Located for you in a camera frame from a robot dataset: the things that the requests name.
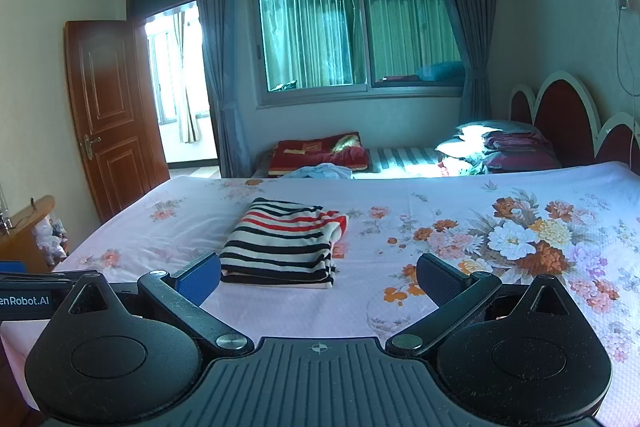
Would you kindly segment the striped knit sweater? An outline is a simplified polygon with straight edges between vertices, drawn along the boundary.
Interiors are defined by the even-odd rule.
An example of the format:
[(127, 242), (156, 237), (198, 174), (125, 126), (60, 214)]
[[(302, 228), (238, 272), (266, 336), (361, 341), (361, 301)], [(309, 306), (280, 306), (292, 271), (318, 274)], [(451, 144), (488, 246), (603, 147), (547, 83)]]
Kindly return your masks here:
[(321, 206), (258, 197), (218, 254), (229, 284), (330, 288), (334, 247), (348, 217)]

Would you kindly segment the wooden side table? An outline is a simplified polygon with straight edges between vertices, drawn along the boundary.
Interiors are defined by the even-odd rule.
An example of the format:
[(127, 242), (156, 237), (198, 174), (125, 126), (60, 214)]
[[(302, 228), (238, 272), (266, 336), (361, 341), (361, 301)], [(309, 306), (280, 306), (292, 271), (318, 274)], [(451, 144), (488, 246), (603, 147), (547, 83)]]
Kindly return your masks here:
[(9, 217), (1, 213), (1, 261), (17, 262), (27, 273), (49, 273), (68, 254), (64, 225), (53, 214), (51, 195), (32, 199)]

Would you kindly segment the maroon folded quilt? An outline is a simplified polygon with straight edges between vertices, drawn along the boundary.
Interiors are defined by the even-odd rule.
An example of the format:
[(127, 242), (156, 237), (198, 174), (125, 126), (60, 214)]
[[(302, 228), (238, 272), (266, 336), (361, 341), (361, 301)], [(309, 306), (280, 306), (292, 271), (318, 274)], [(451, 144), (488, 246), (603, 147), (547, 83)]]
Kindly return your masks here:
[(551, 143), (538, 131), (489, 132), (484, 138), (484, 165), (491, 172), (524, 172), (562, 167)]

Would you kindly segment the floral white bed sheet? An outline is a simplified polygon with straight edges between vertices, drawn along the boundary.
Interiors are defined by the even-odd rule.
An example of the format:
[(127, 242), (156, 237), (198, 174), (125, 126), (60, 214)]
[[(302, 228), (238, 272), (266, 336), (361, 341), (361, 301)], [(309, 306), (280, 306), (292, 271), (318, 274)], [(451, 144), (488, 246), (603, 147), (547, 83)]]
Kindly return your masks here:
[(617, 162), (544, 172), (401, 180), (171, 180), (92, 234), (66, 269), (129, 282), (220, 251), (256, 198), (347, 219), (326, 289), (219, 286), (204, 307), (254, 339), (386, 339), (431, 312), (416, 262), (433, 254), (506, 283), (554, 274), (612, 361), (608, 426), (639, 421), (639, 179)]

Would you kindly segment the brown wooden door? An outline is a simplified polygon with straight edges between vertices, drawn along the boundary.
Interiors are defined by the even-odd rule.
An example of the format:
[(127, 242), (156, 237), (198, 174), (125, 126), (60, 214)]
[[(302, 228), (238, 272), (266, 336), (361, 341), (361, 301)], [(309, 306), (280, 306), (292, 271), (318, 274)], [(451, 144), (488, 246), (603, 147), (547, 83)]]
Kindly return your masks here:
[(89, 190), (106, 222), (169, 179), (142, 25), (70, 20), (68, 96)]

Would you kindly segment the red gold folded blanket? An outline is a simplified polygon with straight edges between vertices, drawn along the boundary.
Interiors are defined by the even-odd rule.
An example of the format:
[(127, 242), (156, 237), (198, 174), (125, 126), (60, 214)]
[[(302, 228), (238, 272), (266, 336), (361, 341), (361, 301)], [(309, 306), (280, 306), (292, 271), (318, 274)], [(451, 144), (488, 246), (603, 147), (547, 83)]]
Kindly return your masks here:
[(284, 176), (303, 167), (316, 167), (324, 162), (364, 171), (370, 166), (369, 154), (362, 146), (358, 132), (311, 140), (280, 141), (270, 159), (269, 176)]

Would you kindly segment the light blue crumpled cloth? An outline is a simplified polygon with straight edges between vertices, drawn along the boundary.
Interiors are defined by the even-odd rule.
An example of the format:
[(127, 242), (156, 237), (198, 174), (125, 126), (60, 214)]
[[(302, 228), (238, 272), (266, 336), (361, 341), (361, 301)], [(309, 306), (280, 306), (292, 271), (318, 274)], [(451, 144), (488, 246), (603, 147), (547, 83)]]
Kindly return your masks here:
[(300, 167), (294, 171), (285, 173), (283, 179), (329, 179), (329, 180), (349, 180), (352, 179), (352, 169), (337, 166), (332, 162), (322, 162), (317, 166)]

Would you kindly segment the red white scalloped headboard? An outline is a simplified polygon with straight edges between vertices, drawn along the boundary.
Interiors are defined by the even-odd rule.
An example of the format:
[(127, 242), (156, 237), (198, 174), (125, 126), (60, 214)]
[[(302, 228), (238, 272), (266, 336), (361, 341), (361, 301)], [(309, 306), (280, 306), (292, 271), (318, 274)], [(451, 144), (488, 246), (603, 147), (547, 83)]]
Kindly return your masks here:
[(585, 83), (568, 72), (555, 72), (538, 90), (515, 86), (509, 118), (541, 131), (564, 168), (619, 161), (639, 171), (639, 121), (624, 112), (602, 120)]

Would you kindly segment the green glass window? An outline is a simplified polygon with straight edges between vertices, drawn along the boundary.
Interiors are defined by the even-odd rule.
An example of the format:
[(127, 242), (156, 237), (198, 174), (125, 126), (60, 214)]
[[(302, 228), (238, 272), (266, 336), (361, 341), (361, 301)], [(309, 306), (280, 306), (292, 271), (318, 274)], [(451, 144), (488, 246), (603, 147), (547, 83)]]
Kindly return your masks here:
[(252, 0), (262, 105), (457, 96), (445, 0)]

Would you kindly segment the grey blue left curtain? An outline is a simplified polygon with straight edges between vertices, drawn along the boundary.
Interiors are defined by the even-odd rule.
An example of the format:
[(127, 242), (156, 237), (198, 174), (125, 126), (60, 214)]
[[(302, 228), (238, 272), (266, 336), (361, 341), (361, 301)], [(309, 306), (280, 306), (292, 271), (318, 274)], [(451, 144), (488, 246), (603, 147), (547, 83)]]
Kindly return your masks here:
[(236, 0), (196, 0), (196, 4), (221, 176), (246, 178), (252, 173), (252, 160), (241, 118), (240, 80), (236, 75)]

